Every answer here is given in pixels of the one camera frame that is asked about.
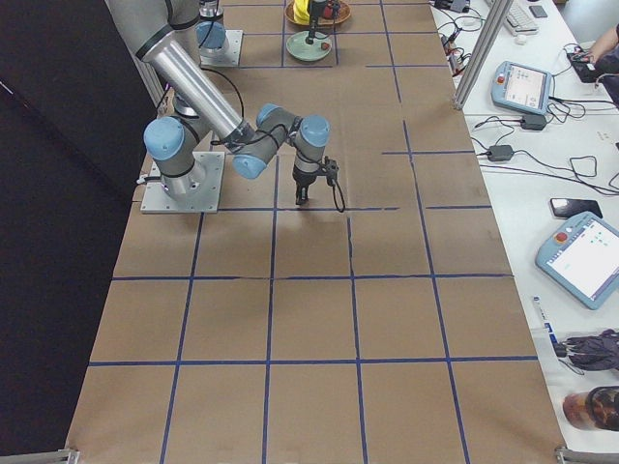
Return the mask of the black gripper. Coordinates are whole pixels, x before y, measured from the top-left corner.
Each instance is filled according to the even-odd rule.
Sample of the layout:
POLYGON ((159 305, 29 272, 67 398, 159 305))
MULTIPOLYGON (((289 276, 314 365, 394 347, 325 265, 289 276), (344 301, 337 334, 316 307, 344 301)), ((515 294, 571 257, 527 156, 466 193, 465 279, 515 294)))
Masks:
POLYGON ((306 44, 313 44, 315 39, 315 22, 322 17, 328 0, 309 0, 309 31, 305 38, 306 44))
POLYGON ((338 180, 339 166, 334 159, 326 157, 324 161, 312 162, 309 169, 302 169, 297 166, 296 159, 293 167, 293 179, 296 183, 295 204, 305 205, 309 201, 309 186, 313 184, 317 177, 324 176, 327 185, 334 188, 338 180))

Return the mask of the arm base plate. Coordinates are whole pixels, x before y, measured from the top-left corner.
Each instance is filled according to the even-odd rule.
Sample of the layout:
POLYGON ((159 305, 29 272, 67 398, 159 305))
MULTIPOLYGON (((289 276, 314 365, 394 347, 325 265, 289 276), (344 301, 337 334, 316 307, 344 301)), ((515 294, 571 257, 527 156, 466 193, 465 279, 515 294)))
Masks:
POLYGON ((209 37, 206 37, 208 31, 208 26, 196 29, 200 63, 203 66, 238 67, 243 30, 221 29, 213 26, 209 37))
POLYGON ((215 214, 221 197, 224 152, 194 151, 192 171, 178 178, 165 177, 153 161, 145 183, 140 211, 144 214, 215 214))

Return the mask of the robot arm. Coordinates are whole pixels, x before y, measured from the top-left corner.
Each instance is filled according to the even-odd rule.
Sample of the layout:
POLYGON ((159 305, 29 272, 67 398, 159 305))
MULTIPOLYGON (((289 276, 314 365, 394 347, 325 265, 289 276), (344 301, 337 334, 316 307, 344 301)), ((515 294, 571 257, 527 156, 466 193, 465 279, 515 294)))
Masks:
POLYGON ((234 169, 246 179, 257 178, 280 147, 290 145, 296 151, 292 171, 296 204, 308 201, 310 185, 323 176, 333 190, 336 208, 344 210, 339 167, 324 154, 328 121, 319 115, 297 116, 268 103, 256 123, 249 124, 200 68, 198 2, 112 1, 109 9, 131 53, 151 65, 175 91, 173 114, 153 120, 143 134, 160 172, 144 198, 159 201, 157 212, 217 210, 224 157, 194 151, 208 133, 230 152, 234 169))
MULTIPOLYGON (((317 28, 320 17, 334 19, 339 8, 333 1, 294 1, 293 16, 298 22, 306 22, 309 31, 303 44, 314 45, 317 41, 317 28)), ((219 2, 200 2, 200 20, 196 26, 198 47, 209 53, 222 52, 226 44, 226 30, 222 21, 223 10, 219 2)))

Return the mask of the person hand at desk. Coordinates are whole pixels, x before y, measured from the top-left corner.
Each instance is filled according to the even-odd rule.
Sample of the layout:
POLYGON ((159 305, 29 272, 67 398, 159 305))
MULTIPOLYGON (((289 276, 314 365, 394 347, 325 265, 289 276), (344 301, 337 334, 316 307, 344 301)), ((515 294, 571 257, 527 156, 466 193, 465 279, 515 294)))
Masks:
POLYGON ((601 40, 597 40, 586 49, 583 60, 586 63, 595 64, 601 57, 605 56, 613 48, 613 43, 603 43, 601 40))

